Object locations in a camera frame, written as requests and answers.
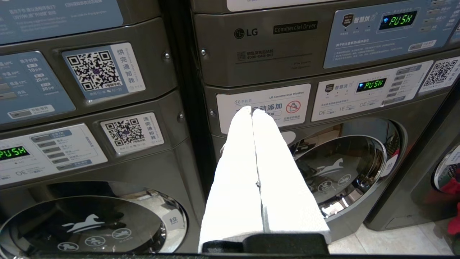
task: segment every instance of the lg logo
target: lg logo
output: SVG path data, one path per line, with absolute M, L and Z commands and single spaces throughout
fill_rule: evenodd
M 238 28 L 233 33 L 236 39 L 242 39 L 244 35 L 250 37 L 250 36 L 257 36 L 257 34 L 258 34 L 257 28 L 254 28 L 251 31 L 249 31 L 249 29 L 246 29 L 246 32 L 244 31 L 244 29 Z

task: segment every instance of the prohibition sign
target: prohibition sign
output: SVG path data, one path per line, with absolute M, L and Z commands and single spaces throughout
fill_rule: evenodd
M 288 113 L 295 113 L 300 110 L 300 102 L 299 101 L 292 101 L 287 104 L 286 111 Z

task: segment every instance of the symbol icon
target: symbol icon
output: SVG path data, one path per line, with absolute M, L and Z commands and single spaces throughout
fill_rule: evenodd
M 300 109 L 300 102 L 299 101 L 292 101 L 287 104 L 286 111 L 288 113 L 295 113 Z
M 316 169 L 318 169 L 318 170 L 321 169 L 321 171 L 319 171 L 314 176 L 330 174 L 332 172 L 336 172 L 338 169 L 344 168 L 343 166 L 340 165 L 340 163 L 343 163 L 343 162 L 344 162 L 344 160 L 342 158 L 339 158 L 337 161 L 335 161 L 335 163 L 333 165 L 317 167 Z
M 342 25 L 344 27 L 348 27 L 353 22 L 353 14 L 347 14 L 344 16 L 344 20 L 342 21 Z
M 344 175 L 339 179 L 339 181 L 337 182 L 337 185 L 342 186 L 346 184 L 347 182 L 349 182 L 350 179 L 351 179 L 351 175 Z
M 235 38 L 237 39 L 242 39 L 244 37 L 244 30 L 239 28 L 239 29 L 236 29 L 235 32 L 233 33 L 233 35 L 235 36 Z
M 322 182 L 319 186 L 318 186 L 318 191 L 320 192 L 324 192 L 325 190 L 329 189 L 332 187 L 332 182 L 331 181 L 325 181 L 325 182 Z
M 64 224 L 62 226 L 63 227 L 73 226 L 71 229 L 69 229 L 67 231 L 67 233 L 69 233 L 69 232 L 77 233 L 77 232 L 81 232 L 81 231 L 84 231 L 84 230 L 98 228 L 102 224 L 105 223 L 105 222 L 97 222 L 97 221 L 94 220 L 95 218 L 99 218 L 99 217 L 96 216 L 95 214 L 91 214 L 85 219 L 84 222 L 67 223 L 67 224 Z
M 115 239 L 125 239 L 131 236 L 131 229 L 121 228 L 112 232 L 112 237 Z
M 85 244 L 90 247 L 98 247 L 105 244 L 105 238 L 95 235 L 85 239 Z
M 328 84 L 326 86 L 326 88 L 324 89 L 324 91 L 326 91 L 326 93 L 329 93 L 332 90 L 334 90 L 334 84 Z
M 57 245 L 57 248 L 61 251 L 72 252 L 78 250 L 78 245 L 72 242 L 62 242 Z

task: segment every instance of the metal panel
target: metal panel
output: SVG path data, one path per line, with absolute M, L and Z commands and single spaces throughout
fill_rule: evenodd
M 129 42 L 131 44 L 146 89 L 117 98 L 105 98 L 97 101 L 86 100 L 61 53 L 122 42 Z M 2 54 L 30 52 L 32 50 L 40 51 L 76 107 L 75 111 L 58 114 L 53 117 L 21 120 L 5 124 L 2 125 L 2 130 L 45 123 L 51 120 L 59 120 L 143 100 L 150 100 L 171 91 L 177 86 L 173 61 L 171 58 L 166 59 L 164 57 L 164 53 L 170 53 L 170 48 L 161 18 L 155 18 L 133 26 L 102 30 L 83 35 L 6 45 L 2 46 L 1 50 Z

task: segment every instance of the stacked washer dryer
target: stacked washer dryer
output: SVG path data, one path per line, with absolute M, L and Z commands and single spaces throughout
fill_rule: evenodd
M 337 240 L 363 223 L 451 90 L 460 4 L 280 2 L 192 0 L 215 155 L 238 109 L 265 110 Z
M 156 0 L 0 1 L 0 254 L 195 252 L 204 199 Z
M 460 202 L 460 87 L 456 86 L 366 218 L 374 230 L 454 217 Z

